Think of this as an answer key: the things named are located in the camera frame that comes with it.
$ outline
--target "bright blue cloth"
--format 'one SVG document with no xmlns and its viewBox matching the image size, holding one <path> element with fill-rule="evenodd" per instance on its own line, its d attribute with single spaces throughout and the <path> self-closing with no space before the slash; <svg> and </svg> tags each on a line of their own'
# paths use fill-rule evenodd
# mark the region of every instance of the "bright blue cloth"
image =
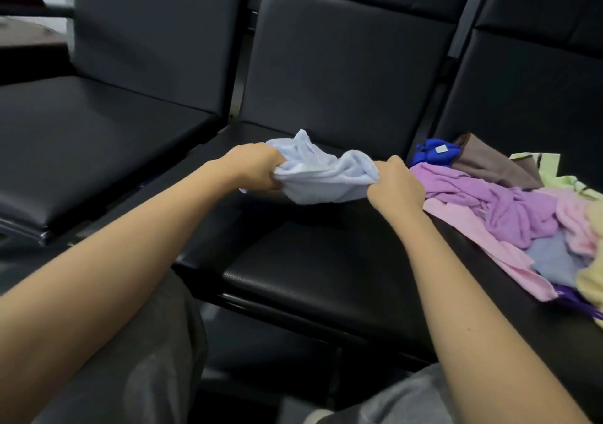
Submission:
<svg viewBox="0 0 603 424">
<path fill-rule="evenodd" d="M 568 249 L 564 229 L 559 229 L 554 236 L 537 238 L 526 254 L 534 260 L 532 268 L 544 278 L 571 288 L 576 288 L 578 270 L 588 267 L 593 261 Z"/>
<path fill-rule="evenodd" d="M 435 150 L 435 148 L 443 145 L 448 148 L 447 151 L 439 153 Z M 460 146 L 445 142 L 439 138 L 428 138 L 425 146 L 418 145 L 417 149 L 418 151 L 412 156 L 411 167 L 421 162 L 449 167 L 452 161 L 461 153 Z"/>
<path fill-rule="evenodd" d="M 287 159 L 274 170 L 274 178 L 283 183 L 283 193 L 300 205 L 364 198 L 368 186 L 379 180 L 379 170 L 365 153 L 347 151 L 337 159 L 313 145 L 305 130 L 295 138 L 275 138 L 267 144 Z"/>
</svg>

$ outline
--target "pink towel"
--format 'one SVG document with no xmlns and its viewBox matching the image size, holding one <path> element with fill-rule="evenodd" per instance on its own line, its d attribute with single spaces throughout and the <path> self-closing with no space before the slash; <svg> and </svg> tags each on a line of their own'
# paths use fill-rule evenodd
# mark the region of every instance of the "pink towel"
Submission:
<svg viewBox="0 0 603 424">
<path fill-rule="evenodd" d="M 566 242 L 572 252 L 593 258 L 597 253 L 598 238 L 586 218 L 586 208 L 594 203 L 580 197 L 571 189 L 543 188 L 538 192 L 558 199 L 557 220 L 566 228 Z"/>
<path fill-rule="evenodd" d="M 545 193 L 473 178 L 452 168 L 419 163 L 411 168 L 425 186 L 426 198 L 469 207 L 482 218 L 497 240 L 527 249 L 537 238 L 553 236 L 559 229 L 555 218 L 557 200 Z"/>
<path fill-rule="evenodd" d="M 494 238 L 471 208 L 430 198 L 425 201 L 423 209 L 475 242 L 500 268 L 541 302 L 557 298 L 552 284 L 530 269 L 534 261 L 510 243 Z"/>
</svg>

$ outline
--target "pile of clothes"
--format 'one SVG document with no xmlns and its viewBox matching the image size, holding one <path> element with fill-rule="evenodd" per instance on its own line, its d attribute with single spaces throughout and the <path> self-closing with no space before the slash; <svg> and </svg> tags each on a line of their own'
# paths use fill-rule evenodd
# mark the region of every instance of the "pile of clothes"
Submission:
<svg viewBox="0 0 603 424">
<path fill-rule="evenodd" d="M 560 155 L 499 153 L 473 134 L 418 146 L 424 209 L 479 245 L 522 288 L 603 328 L 603 195 L 557 176 Z"/>
</svg>

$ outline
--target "yellow cloth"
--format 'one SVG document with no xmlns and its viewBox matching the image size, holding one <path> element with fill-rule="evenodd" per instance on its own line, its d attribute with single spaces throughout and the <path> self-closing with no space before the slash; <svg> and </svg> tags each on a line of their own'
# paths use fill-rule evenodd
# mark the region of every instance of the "yellow cloth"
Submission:
<svg viewBox="0 0 603 424">
<path fill-rule="evenodd" d="M 538 172 L 542 184 L 546 188 L 556 189 L 571 189 L 580 197 L 587 200 L 603 200 L 603 194 L 589 189 L 586 184 L 578 181 L 575 176 L 557 176 L 557 170 L 559 169 L 559 160 L 561 154 L 552 153 L 515 153 L 511 154 L 509 159 L 521 159 L 523 157 L 531 156 L 536 165 L 538 165 Z"/>
<path fill-rule="evenodd" d="M 577 273 L 576 286 L 584 298 L 603 311 L 603 201 L 589 204 L 586 208 L 586 217 L 599 241 L 595 260 L 590 267 Z M 603 328 L 603 321 L 595 319 L 595 322 Z"/>
</svg>

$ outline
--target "person's left hand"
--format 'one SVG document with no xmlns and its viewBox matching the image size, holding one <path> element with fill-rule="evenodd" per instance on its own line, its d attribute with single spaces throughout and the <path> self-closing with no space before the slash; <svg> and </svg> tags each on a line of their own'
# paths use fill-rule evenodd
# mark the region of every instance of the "person's left hand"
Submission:
<svg viewBox="0 0 603 424">
<path fill-rule="evenodd" d="M 235 146 L 216 162 L 225 172 L 232 172 L 233 184 L 238 188 L 267 191 L 280 188 L 273 180 L 273 173 L 286 159 L 278 149 L 266 143 L 250 143 Z"/>
</svg>

